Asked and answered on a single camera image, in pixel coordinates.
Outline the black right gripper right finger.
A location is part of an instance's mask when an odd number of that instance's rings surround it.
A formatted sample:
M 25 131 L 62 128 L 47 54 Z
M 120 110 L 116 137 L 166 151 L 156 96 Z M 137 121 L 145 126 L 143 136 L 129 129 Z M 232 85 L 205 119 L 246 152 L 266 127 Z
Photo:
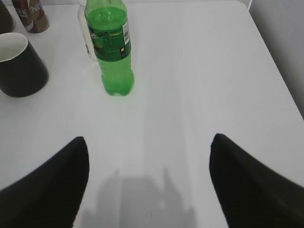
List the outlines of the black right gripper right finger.
M 230 228 L 302 228 L 304 188 L 215 134 L 209 173 Z

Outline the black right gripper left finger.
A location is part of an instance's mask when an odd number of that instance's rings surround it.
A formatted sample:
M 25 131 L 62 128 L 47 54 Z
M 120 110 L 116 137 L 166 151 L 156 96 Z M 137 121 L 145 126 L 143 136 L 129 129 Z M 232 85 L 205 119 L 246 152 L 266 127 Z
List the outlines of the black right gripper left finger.
M 31 173 L 0 191 L 2 228 L 71 228 L 89 178 L 89 154 L 78 136 Z

